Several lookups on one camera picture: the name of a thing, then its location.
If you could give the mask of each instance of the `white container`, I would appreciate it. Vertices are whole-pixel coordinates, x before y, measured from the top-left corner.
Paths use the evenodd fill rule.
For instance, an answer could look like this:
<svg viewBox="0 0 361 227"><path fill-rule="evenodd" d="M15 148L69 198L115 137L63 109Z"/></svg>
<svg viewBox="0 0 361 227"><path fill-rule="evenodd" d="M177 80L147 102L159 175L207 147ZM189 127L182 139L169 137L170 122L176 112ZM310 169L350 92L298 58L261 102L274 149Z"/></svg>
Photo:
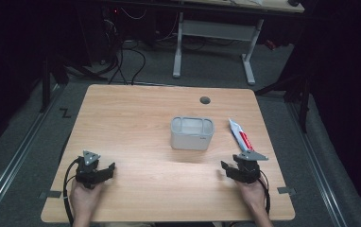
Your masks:
<svg viewBox="0 0 361 227"><path fill-rule="evenodd" d="M171 122L171 147L206 150L213 134L214 123L211 119L177 116Z"/></svg>

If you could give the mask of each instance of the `table leg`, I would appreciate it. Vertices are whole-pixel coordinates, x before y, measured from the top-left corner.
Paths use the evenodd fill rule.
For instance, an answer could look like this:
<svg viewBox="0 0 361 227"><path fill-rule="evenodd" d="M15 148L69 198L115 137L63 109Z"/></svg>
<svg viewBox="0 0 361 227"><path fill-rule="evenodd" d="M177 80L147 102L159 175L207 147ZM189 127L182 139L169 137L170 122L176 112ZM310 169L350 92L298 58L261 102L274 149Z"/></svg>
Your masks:
<svg viewBox="0 0 361 227"><path fill-rule="evenodd" d="M254 32L251 37L251 42L250 42L248 53L242 55L243 66L245 66L245 73L246 73L246 77L248 78L249 85L255 84L254 75L253 75L253 72L251 70L251 65L250 65L250 58L251 58L251 54L253 53L254 46L257 43L258 36L260 35L260 31L261 31L261 27L263 26L263 22L264 22L263 19L260 19L258 21L257 27L254 29Z"/></svg>
<svg viewBox="0 0 361 227"><path fill-rule="evenodd" d="M175 61L174 61L174 72L172 76L174 78L179 78L181 76L181 37L183 32L183 12L180 12L180 21L178 25L178 42L177 42L177 51L175 52Z"/></svg>

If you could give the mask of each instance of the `cable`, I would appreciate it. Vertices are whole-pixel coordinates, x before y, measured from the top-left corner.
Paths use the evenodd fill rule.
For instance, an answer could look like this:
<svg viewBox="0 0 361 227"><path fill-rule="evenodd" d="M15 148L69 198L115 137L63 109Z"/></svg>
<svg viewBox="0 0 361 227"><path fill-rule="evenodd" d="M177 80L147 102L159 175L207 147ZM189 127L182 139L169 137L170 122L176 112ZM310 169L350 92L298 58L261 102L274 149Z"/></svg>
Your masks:
<svg viewBox="0 0 361 227"><path fill-rule="evenodd" d="M105 22L108 22L108 23L111 25L110 29L112 29L112 27L114 27L114 31L116 31L115 25L113 24L112 21L110 21L110 20L108 20L108 19L104 19L104 21L105 21Z"/></svg>
<svg viewBox="0 0 361 227"><path fill-rule="evenodd" d="M175 16L175 22L174 22L174 25L172 26L171 31L170 31L169 34L166 35L164 38L162 38L162 39L160 39L160 40L156 40L157 42L159 42L159 41L164 41L164 40L167 40L167 39L172 39L173 37L176 37L175 35L173 35L173 36L171 36L171 35L172 35L172 33L174 32L175 27L177 26L178 18L179 18L179 13L177 12L177 15Z"/></svg>
<svg viewBox="0 0 361 227"><path fill-rule="evenodd" d="M133 78L131 79L131 85L134 85L134 80L136 79L136 76L142 71L142 69L146 65L146 57L145 57L144 54L142 54L141 52L139 52L137 50L134 50L134 49L125 49L125 50L136 52L136 53L140 54L143 57L143 65L142 65L142 67L140 67L140 69L133 75Z"/></svg>
<svg viewBox="0 0 361 227"><path fill-rule="evenodd" d="M261 170L260 170L260 172L266 178L266 185L260 179L258 179L258 182L264 188L264 193L266 194L266 213L269 214L269 209L271 207L271 201L270 201L270 197L269 197L269 182L268 182L268 178L266 177L266 174Z"/></svg>
<svg viewBox="0 0 361 227"><path fill-rule="evenodd" d="M111 39L110 39L110 35L106 32L106 37L107 37L107 40L108 40L108 43L110 44L111 43Z"/></svg>
<svg viewBox="0 0 361 227"><path fill-rule="evenodd" d="M229 227L233 227L235 224L237 224L237 223L239 223L239 222L231 222L230 223L230 225L229 225Z"/></svg>
<svg viewBox="0 0 361 227"><path fill-rule="evenodd" d="M187 41L193 41L194 39L193 38L189 38L189 39L186 39ZM202 45L199 46L198 48L188 48L186 47L184 44L182 45L183 48L185 49L188 49L188 50L200 50L202 47L204 47L206 44L206 39L202 38Z"/></svg>
<svg viewBox="0 0 361 227"><path fill-rule="evenodd" d="M171 42L171 44L160 44L162 42L165 42L165 41L169 41L171 39L174 39L174 38L177 38L177 36L172 36L172 37L168 37L166 39L162 39L162 40L159 40L158 42L156 42L155 44L159 45L159 46L164 46L164 47L168 47L168 46L174 46L177 44L177 42Z"/></svg>
<svg viewBox="0 0 361 227"><path fill-rule="evenodd" d="M69 167L65 173L65 178L63 179L63 189L62 189L63 204L65 205L66 215L68 216L69 223L71 226L74 224L74 217L72 216L71 206L69 205L68 191L66 190L66 186L69 182L69 180L68 180L69 171L71 170L71 168L74 164L79 163L79 160L80 160L80 158L77 158L76 160L74 160L74 162L71 163L71 165L69 165Z"/></svg>
<svg viewBox="0 0 361 227"><path fill-rule="evenodd" d="M68 181L66 181L66 183L68 184L72 179L74 179L76 176L72 176L70 179L68 179Z"/></svg>
<svg viewBox="0 0 361 227"><path fill-rule="evenodd" d="M122 62L124 61L124 51L123 51L123 47L122 47L123 44L124 44L124 43L122 43L121 46L120 46L121 61L120 61L119 65L118 65L118 68L116 69L116 71L112 74L112 77L110 78L110 81L108 82L108 84L111 84L111 83L112 83L112 80L115 78L115 76L116 76L116 74L117 74L118 72L120 72L120 74L122 75L121 67L122 67ZM123 75L122 75L122 78L124 79L124 84L127 85L128 83L127 83L127 81L125 80L125 78L123 77Z"/></svg>
<svg viewBox="0 0 361 227"><path fill-rule="evenodd" d="M147 9L145 9L145 12L143 13L142 16L140 16L140 17L133 17L133 16L130 16L123 8L121 8L121 10L124 11L125 14L127 14L128 17L130 17L130 18L133 19L133 20L140 20L140 19L142 19L143 17L145 17L146 12L147 12Z"/></svg>
<svg viewBox="0 0 361 227"><path fill-rule="evenodd" d="M229 41L229 42L226 43L226 44L221 44L221 43L214 42L214 41L210 41L210 40L218 40L218 39L208 39L206 42L207 42L208 44L215 44L215 45L221 45L221 46L228 46L228 45L232 45L232 44L239 44L239 43L241 43L241 41L232 40L232 41Z"/></svg>

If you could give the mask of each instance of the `toothpaste tube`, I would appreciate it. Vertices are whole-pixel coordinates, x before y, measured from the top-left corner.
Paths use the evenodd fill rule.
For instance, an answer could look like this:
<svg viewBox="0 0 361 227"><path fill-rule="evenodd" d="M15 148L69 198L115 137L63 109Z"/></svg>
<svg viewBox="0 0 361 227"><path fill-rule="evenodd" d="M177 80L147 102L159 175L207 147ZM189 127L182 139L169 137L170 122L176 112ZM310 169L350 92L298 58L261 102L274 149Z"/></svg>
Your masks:
<svg viewBox="0 0 361 227"><path fill-rule="evenodd" d="M240 127L236 122L230 119L231 130L233 133L234 138L236 138L239 147L243 151L254 150L253 146L251 145L248 136L243 132L242 127Z"/></svg>

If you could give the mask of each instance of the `hand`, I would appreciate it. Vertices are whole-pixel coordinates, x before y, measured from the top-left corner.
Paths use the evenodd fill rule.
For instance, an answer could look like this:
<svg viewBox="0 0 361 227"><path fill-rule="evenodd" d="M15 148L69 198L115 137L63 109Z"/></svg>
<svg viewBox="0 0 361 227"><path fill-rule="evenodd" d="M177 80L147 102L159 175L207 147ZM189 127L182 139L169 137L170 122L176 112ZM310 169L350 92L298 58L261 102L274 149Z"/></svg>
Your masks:
<svg viewBox="0 0 361 227"><path fill-rule="evenodd" d="M74 227L89 226L95 208L100 198L103 183L99 183L94 189L86 188L83 183L76 179L72 181L70 202L74 211Z"/></svg>
<svg viewBox="0 0 361 227"><path fill-rule="evenodd" d="M264 188L258 181L254 183L241 183L238 181L235 182L239 187L240 192L242 193L243 201L250 209L265 209L266 194L264 192Z"/></svg>
<svg viewBox="0 0 361 227"><path fill-rule="evenodd" d="M263 186L258 182L241 183L235 181L242 193L243 201L248 206L257 226L273 226L268 214L266 213L266 193Z"/></svg>

